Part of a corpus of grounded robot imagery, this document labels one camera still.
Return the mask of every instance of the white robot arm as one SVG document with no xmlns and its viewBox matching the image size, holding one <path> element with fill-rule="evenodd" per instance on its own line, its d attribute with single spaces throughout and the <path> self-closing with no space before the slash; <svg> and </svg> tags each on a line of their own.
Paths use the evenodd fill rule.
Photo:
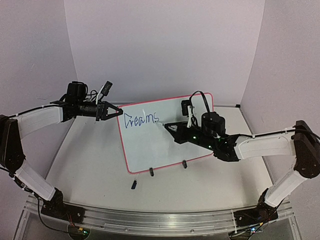
<svg viewBox="0 0 320 240">
<path fill-rule="evenodd" d="M 188 110 L 188 107 L 193 108 L 192 96 L 181 103 L 182 115 L 189 117 L 189 124 L 183 121 L 164 125 L 176 143 L 189 142 L 212 150 L 216 158 L 225 162 L 238 162 L 261 156 L 296 156 L 294 167 L 262 193 L 255 208 L 234 213 L 239 227 L 277 219 L 277 207 L 282 200 L 301 183 L 320 174 L 320 143 L 317 140 L 319 136 L 314 134 L 302 120 L 297 121 L 290 129 L 277 132 L 228 135 L 225 119 L 216 112 L 211 112 L 206 97 L 203 93 L 201 95 L 207 109 L 201 116 L 201 126 L 198 126 L 195 116 Z"/>
<path fill-rule="evenodd" d="M 32 169 L 24 155 L 21 139 L 39 129 L 52 124 L 66 122 L 77 116 L 94 117 L 96 121 L 108 120 L 123 113 L 122 109 L 102 101 L 109 93 L 112 86 L 107 82 L 99 94 L 88 94 L 88 87 L 82 82 L 72 82 L 68 85 L 67 93 L 51 105 L 37 107 L 16 115 L 0 115 L 0 164 L 3 170 L 9 172 L 9 176 L 23 190 L 34 194 L 44 201 L 41 210 L 43 214 L 51 217 L 69 220 L 72 217 L 74 223 L 80 223 L 84 209 L 63 203 L 63 194 L 57 188 L 48 183 L 41 175 Z M 86 98 L 94 95 L 94 100 Z M 116 113 L 108 114 L 108 108 L 116 110 Z"/>
</svg>

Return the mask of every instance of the cable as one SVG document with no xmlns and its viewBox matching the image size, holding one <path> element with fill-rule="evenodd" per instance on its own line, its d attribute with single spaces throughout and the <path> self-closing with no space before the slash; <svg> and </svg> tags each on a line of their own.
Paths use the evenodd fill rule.
<svg viewBox="0 0 320 240">
<path fill-rule="evenodd" d="M 17 113 L 17 114 L 14 114 L 14 115 L 8 116 L 7 118 L 11 119 L 11 118 L 14 118 L 14 117 L 20 116 L 20 115 L 22 115 L 22 114 L 26 114 L 26 113 L 29 113 L 29 112 L 32 112 L 32 111 L 35 111 L 35 110 L 45 109 L 45 108 L 50 108 L 50 107 L 60 107 L 60 108 L 62 108 L 62 106 L 60 106 L 60 105 L 46 105 L 46 106 L 38 106 L 38 107 L 35 107 L 35 108 L 32 108 L 32 109 L 29 109 L 29 110 L 26 110 L 26 111 L 22 111 L 22 112 L 19 112 L 19 113 Z"/>
<path fill-rule="evenodd" d="M 76 232 L 68 232 L 68 231 L 64 231 L 64 230 L 60 230 L 60 229 L 56 229 L 56 228 L 53 228 L 53 227 L 50 227 L 48 226 L 47 224 L 45 224 L 45 222 L 43 221 L 42 217 L 41 217 L 41 214 L 40 214 L 40 197 L 37 198 L 38 199 L 38 216 L 39 216 L 39 219 L 40 219 L 40 222 L 48 229 L 51 229 L 51 230 L 54 230 L 54 231 L 57 231 L 57 232 L 62 232 L 62 233 L 65 233 L 65 234 L 72 234 L 72 235 L 83 235 L 83 233 L 76 233 Z M 78 229 L 74 223 L 72 222 L 71 220 L 71 216 L 68 215 L 68 219 L 70 221 L 70 224 L 75 227 L 76 229 Z"/>
<path fill-rule="evenodd" d="M 10 173 L 10 171 L 9 171 L 8 169 L 4 168 L 4 167 L 0 167 L 0 169 L 3 170 L 3 171 L 6 171 L 6 172 L 8 172 L 8 173 Z"/>
<path fill-rule="evenodd" d="M 196 93 L 200 93 L 201 96 L 202 96 L 202 99 L 203 99 L 203 102 L 204 102 L 204 105 L 205 105 L 205 109 L 208 113 L 210 113 L 210 108 L 209 108 L 209 105 L 208 105 L 208 101 L 207 101 L 207 98 L 205 96 L 205 94 L 202 92 L 202 91 L 195 91 L 189 98 L 189 101 L 190 101 L 190 104 L 191 104 L 191 113 L 194 114 L 194 106 L 192 105 L 192 97 L 196 94 Z"/>
<path fill-rule="evenodd" d="M 104 95 L 102 95 L 102 96 L 99 98 L 99 101 L 101 101 L 103 98 L 104 98 Z"/>
<path fill-rule="evenodd" d="M 86 98 L 85 100 L 91 100 L 91 101 L 93 101 L 93 98 L 97 97 L 97 94 L 98 94 L 98 92 L 97 92 L 96 90 L 92 90 L 92 91 L 90 92 L 90 94 L 87 94 L 87 95 L 86 95 L 86 96 L 90 96 L 90 98 Z"/>
<path fill-rule="evenodd" d="M 240 233 L 244 234 L 247 230 L 251 230 L 252 228 L 258 227 L 258 226 L 260 226 L 260 224 L 261 224 L 261 223 L 258 223 L 258 224 L 251 225 L 251 226 L 249 226 L 249 227 L 246 227 L 246 228 L 240 229 L 240 230 L 241 230 L 241 232 L 240 232 Z M 235 231 L 233 231 L 233 233 L 232 233 L 231 235 L 229 235 L 229 238 L 240 235 L 240 234 L 238 234 L 238 233 L 237 233 L 236 235 L 235 235 L 235 234 L 236 234 L 236 232 L 235 232 Z"/>
<path fill-rule="evenodd" d="M 51 229 L 51 230 L 54 230 L 54 231 L 57 231 L 57 232 L 62 232 L 62 233 L 65 233 L 65 234 L 68 234 L 69 232 L 67 231 L 64 231 L 64 230 L 60 230 L 60 229 L 56 229 L 56 228 L 53 228 L 53 227 L 50 227 L 48 225 L 46 225 L 44 223 L 44 221 L 42 220 L 41 218 L 41 214 L 40 214 L 40 198 L 38 197 L 38 216 L 39 216 L 39 219 L 40 219 L 40 222 L 45 226 L 47 227 L 48 229 Z"/>
<path fill-rule="evenodd" d="M 273 131 L 273 132 L 262 133 L 262 134 L 255 134 L 254 137 L 255 138 L 257 138 L 257 137 L 265 137 L 265 136 L 270 136 L 270 135 L 275 135 L 275 134 L 284 134 L 284 133 L 291 133 L 291 132 L 307 133 L 307 134 L 310 134 L 310 135 L 312 135 L 312 136 L 314 136 L 314 137 L 316 137 L 317 139 L 320 140 L 320 136 L 318 136 L 314 132 L 309 131 L 309 130 L 305 130 L 305 129 L 296 129 L 296 128 L 295 129 L 289 129 L 289 130 Z M 253 135 L 247 135 L 247 134 L 240 134 L 240 136 L 253 138 Z"/>
<path fill-rule="evenodd" d="M 200 93 L 201 96 L 202 96 L 202 99 L 203 99 L 203 102 L 204 102 L 204 105 L 205 105 L 205 109 L 208 113 L 210 113 L 210 109 L 209 109 L 209 105 L 208 105 L 208 101 L 207 101 L 207 98 L 205 96 L 205 94 L 202 92 L 202 91 L 195 91 L 190 97 L 189 97 L 189 101 L 190 101 L 190 105 L 191 105 L 191 114 L 192 114 L 192 117 L 191 117 L 191 123 L 192 125 L 199 129 L 199 125 L 198 125 L 198 120 L 197 118 L 195 117 L 194 115 L 194 106 L 192 104 L 192 97 L 196 94 L 196 93 Z"/>
</svg>

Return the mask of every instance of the table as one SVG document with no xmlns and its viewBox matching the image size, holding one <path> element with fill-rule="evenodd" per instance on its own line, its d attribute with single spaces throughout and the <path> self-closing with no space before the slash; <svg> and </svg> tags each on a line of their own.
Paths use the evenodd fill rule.
<svg viewBox="0 0 320 240">
<path fill-rule="evenodd" d="M 250 134 L 236 107 L 215 107 L 227 134 Z M 66 202 L 147 212 L 195 212 L 257 204 L 272 185 L 261 157 L 223 162 L 213 156 L 132 175 L 127 172 L 116 119 L 78 117 L 63 141 L 47 180 Z M 131 189 L 137 181 L 135 190 Z"/>
</svg>

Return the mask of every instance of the whiteboard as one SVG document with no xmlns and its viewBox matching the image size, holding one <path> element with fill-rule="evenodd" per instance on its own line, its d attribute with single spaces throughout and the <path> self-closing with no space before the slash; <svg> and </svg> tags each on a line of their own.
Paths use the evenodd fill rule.
<svg viewBox="0 0 320 240">
<path fill-rule="evenodd" d="M 120 106 L 123 114 L 117 117 L 122 149 L 129 173 L 137 174 L 209 156 L 211 150 L 189 142 L 178 144 L 162 124 L 188 121 L 182 115 L 181 101 L 188 96 L 178 96 Z M 205 93 L 209 108 L 213 111 L 214 98 Z M 201 123 L 206 112 L 200 94 L 192 97 L 194 115 Z"/>
</svg>

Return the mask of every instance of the black cable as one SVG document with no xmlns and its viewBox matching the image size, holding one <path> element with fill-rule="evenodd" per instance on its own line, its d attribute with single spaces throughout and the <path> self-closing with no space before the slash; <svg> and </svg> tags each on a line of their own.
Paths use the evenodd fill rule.
<svg viewBox="0 0 320 240">
<path fill-rule="evenodd" d="M 317 139 L 320 140 L 320 136 L 318 136 L 317 134 L 315 134 L 312 131 L 308 131 L 308 130 L 305 130 L 305 129 L 289 129 L 289 130 L 273 131 L 273 132 L 262 133 L 262 134 L 254 134 L 254 137 L 255 138 L 257 138 L 257 137 L 265 137 L 265 136 L 270 136 L 270 135 L 274 135 L 274 134 L 284 134 L 284 133 L 291 133 L 291 132 L 307 133 L 307 134 L 315 136 Z M 240 134 L 240 136 L 253 138 L 253 135 L 247 135 L 247 134 Z"/>
<path fill-rule="evenodd" d="M 29 109 L 29 110 L 26 110 L 26 111 L 22 111 L 22 112 L 19 112 L 17 114 L 8 116 L 7 118 L 11 119 L 11 118 L 20 116 L 22 114 L 26 114 L 26 113 L 29 113 L 29 112 L 32 112 L 32 111 L 35 111 L 35 110 L 45 109 L 45 108 L 50 108 L 50 107 L 60 107 L 60 108 L 62 108 L 62 106 L 60 106 L 60 105 L 46 105 L 46 106 L 43 106 L 43 107 L 42 106 L 38 106 L 38 107 L 35 107 L 35 108 L 32 108 L 32 109 Z"/>
<path fill-rule="evenodd" d="M 96 100 L 96 98 L 97 98 L 97 96 L 98 96 L 98 92 L 96 91 L 96 90 L 92 90 L 91 92 L 90 92 L 90 95 L 91 96 L 93 96 L 93 97 L 91 97 L 91 101 L 95 101 Z"/>
<path fill-rule="evenodd" d="M 310 135 L 313 135 L 315 136 L 317 139 L 320 140 L 320 136 L 318 136 L 317 134 L 315 134 L 313 131 L 308 131 L 308 130 L 305 130 L 305 129 L 296 129 L 295 130 L 297 133 L 308 133 Z"/>
<path fill-rule="evenodd" d="M 205 96 L 205 94 L 202 92 L 202 91 L 195 91 L 190 97 L 189 97 L 189 101 L 190 101 L 190 105 L 191 105 L 191 114 L 192 114 L 192 117 L 191 117 L 191 123 L 192 125 L 199 129 L 199 124 L 198 124 L 198 120 L 197 118 L 195 117 L 194 115 L 194 106 L 192 104 L 192 97 L 196 94 L 196 93 L 200 93 L 201 96 L 202 96 L 202 99 L 203 99 L 203 102 L 204 102 L 204 105 L 205 105 L 205 109 L 208 113 L 210 113 L 210 109 L 209 109 L 209 105 L 208 105 L 208 101 L 207 101 L 207 98 Z"/>
<path fill-rule="evenodd" d="M 10 173 L 10 171 L 8 169 L 5 169 L 4 167 L 0 167 L 1 170 L 6 171 L 8 173 Z"/>
<path fill-rule="evenodd" d="M 44 221 L 42 220 L 41 218 L 41 214 L 40 214 L 40 198 L 38 197 L 38 216 L 39 216 L 39 219 L 40 219 L 40 222 L 45 226 L 47 227 L 48 229 L 51 229 L 51 230 L 54 230 L 54 231 L 57 231 L 57 232 L 62 232 L 62 233 L 65 233 L 65 234 L 68 234 L 69 232 L 67 231 L 64 231 L 64 230 L 60 230 L 60 229 L 56 229 L 56 228 L 53 228 L 53 227 L 50 227 L 48 225 L 46 225 L 44 223 Z"/>
<path fill-rule="evenodd" d="M 244 232 L 246 232 L 246 231 L 248 231 L 248 230 L 251 230 L 252 228 L 258 227 L 258 226 L 260 226 L 260 223 L 257 223 L 257 224 L 248 226 L 248 227 L 243 228 L 243 229 L 240 229 L 241 232 L 237 232 L 237 233 L 236 233 L 236 231 L 233 231 L 233 233 L 231 233 L 231 235 L 229 235 L 229 238 L 235 237 L 235 234 L 244 233 Z"/>
<path fill-rule="evenodd" d="M 32 194 L 34 191 L 32 191 L 30 188 L 28 188 L 19 178 L 17 178 L 14 174 L 9 173 L 9 176 L 13 179 L 13 181 L 15 182 L 15 184 L 17 184 L 17 186 L 19 188 L 21 188 L 22 190 L 24 190 L 27 193 Z"/>
<path fill-rule="evenodd" d="M 204 102 L 204 105 L 205 105 L 205 109 L 208 113 L 210 113 L 210 108 L 209 108 L 209 105 L 208 105 L 208 101 L 207 101 L 207 98 L 205 96 L 205 94 L 202 92 L 202 91 L 195 91 L 189 98 L 189 101 L 190 101 L 190 104 L 191 104 L 191 113 L 194 114 L 194 106 L 192 105 L 192 97 L 196 94 L 196 93 L 200 93 L 201 96 L 202 96 L 202 99 L 203 99 L 203 102 Z"/>
<path fill-rule="evenodd" d="M 88 85 L 87 85 L 87 84 L 85 84 L 84 82 L 81 82 L 81 81 L 80 81 L 79 83 L 81 83 L 82 85 L 84 85 L 84 86 L 85 86 L 85 95 L 83 95 L 83 97 L 79 99 L 80 101 L 84 101 L 84 100 L 86 99 L 87 94 L 88 94 L 88 91 L 89 91 L 89 89 L 88 89 Z"/>
<path fill-rule="evenodd" d="M 96 90 L 92 90 L 90 94 L 87 94 L 87 96 L 96 96 L 97 94 L 98 92 Z"/>
<path fill-rule="evenodd" d="M 100 98 L 99 98 L 99 102 L 105 97 L 105 95 L 102 95 Z"/>
</svg>

